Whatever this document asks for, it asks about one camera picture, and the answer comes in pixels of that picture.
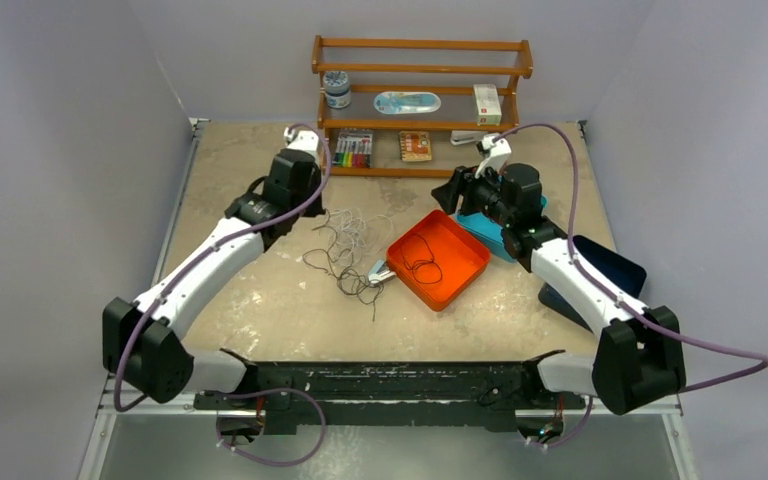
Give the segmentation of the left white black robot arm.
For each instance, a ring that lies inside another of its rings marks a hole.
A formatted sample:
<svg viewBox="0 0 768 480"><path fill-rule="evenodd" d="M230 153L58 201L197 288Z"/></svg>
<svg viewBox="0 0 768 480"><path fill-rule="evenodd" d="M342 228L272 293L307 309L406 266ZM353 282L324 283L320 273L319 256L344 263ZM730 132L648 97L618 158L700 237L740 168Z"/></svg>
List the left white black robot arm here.
<svg viewBox="0 0 768 480"><path fill-rule="evenodd" d="M213 231L166 278L133 301L111 300L102 314L103 365L114 376L114 406L127 410L121 389L157 403L184 391L219 391L232 408L257 399L258 382L244 360L222 351L193 353L182 341L213 298L301 217L323 214L323 175L315 147L295 143L273 158L269 173L225 210Z"/></svg>

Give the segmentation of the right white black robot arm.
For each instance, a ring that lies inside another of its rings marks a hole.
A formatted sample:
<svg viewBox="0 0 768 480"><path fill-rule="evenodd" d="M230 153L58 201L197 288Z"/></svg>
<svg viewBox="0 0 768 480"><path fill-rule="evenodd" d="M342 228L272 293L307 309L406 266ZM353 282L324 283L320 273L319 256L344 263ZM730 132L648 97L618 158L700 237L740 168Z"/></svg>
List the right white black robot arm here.
<svg viewBox="0 0 768 480"><path fill-rule="evenodd" d="M558 351L535 359L521 381L529 404L544 407L569 392L622 415L685 387L676 315L646 306L586 261L572 236L544 215L535 168L458 167L431 195L446 214L481 214L499 225L507 253L559 293L597 337L590 357Z"/></svg>

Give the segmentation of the orange tray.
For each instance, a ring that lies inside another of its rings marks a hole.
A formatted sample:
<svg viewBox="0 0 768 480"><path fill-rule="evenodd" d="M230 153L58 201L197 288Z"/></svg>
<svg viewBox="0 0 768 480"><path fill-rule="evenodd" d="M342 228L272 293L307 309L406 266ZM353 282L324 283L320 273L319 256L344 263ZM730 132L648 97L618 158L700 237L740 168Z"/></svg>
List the orange tray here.
<svg viewBox="0 0 768 480"><path fill-rule="evenodd" d="M386 251L396 277L435 312L483 274L490 259L484 244L440 210L428 213Z"/></svg>

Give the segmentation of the light blue tray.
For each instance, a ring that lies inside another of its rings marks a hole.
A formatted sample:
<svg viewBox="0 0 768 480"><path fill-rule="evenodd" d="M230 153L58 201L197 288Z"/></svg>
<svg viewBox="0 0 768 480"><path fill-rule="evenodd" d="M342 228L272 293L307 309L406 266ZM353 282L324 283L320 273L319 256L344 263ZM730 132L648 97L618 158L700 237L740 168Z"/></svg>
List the light blue tray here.
<svg viewBox="0 0 768 480"><path fill-rule="evenodd" d="M456 222L484 244L492 254L531 270L531 255L563 233L542 214L542 198L505 200L498 194L465 195Z"/></svg>

